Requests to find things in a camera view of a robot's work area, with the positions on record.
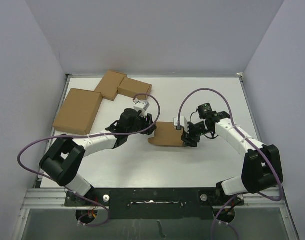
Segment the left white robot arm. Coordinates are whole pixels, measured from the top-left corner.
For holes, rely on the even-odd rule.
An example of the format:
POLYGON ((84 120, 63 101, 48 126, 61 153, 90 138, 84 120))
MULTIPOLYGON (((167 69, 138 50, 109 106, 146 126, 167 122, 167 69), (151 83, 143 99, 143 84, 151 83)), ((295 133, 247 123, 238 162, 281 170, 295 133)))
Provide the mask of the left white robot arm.
POLYGON ((76 193, 77 201, 87 206, 93 202, 94 192, 93 186, 78 174, 82 160, 100 151, 122 146, 131 133, 149 136, 156 128, 150 113, 127 108, 100 136, 81 139, 61 135, 43 156, 39 166, 59 186, 76 193))

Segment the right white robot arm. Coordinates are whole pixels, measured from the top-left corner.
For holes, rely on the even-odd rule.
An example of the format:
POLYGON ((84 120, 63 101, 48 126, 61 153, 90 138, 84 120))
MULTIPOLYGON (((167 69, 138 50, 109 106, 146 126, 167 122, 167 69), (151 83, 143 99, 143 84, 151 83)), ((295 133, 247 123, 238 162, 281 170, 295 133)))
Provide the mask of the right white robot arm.
POLYGON ((201 120, 198 123, 187 121, 182 115, 174 119, 175 128, 183 131, 183 145, 196 148, 201 136, 211 134, 212 140, 221 137, 229 143, 243 161, 239 176, 217 184, 214 197, 218 203, 227 204, 236 194, 257 194, 282 185, 284 177, 281 157, 275 145, 265 145, 251 137, 232 121, 227 112, 214 111, 209 103, 200 105, 196 111, 201 120))

